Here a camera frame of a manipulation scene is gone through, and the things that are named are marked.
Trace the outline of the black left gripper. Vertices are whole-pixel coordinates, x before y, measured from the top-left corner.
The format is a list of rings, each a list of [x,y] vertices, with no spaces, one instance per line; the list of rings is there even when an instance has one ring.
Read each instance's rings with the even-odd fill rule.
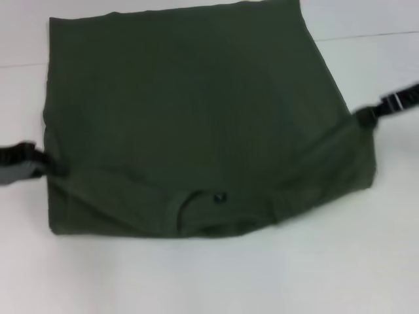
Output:
[[[1,147],[1,186],[45,175],[66,176],[67,166],[38,150],[35,143]]]

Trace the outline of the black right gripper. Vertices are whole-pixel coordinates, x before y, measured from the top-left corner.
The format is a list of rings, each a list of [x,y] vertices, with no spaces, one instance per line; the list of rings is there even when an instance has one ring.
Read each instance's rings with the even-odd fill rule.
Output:
[[[355,113],[355,117],[362,127],[374,128],[381,118],[418,106],[418,102],[419,84],[414,84],[401,90],[399,96],[390,94],[383,97],[377,105],[361,108]]]

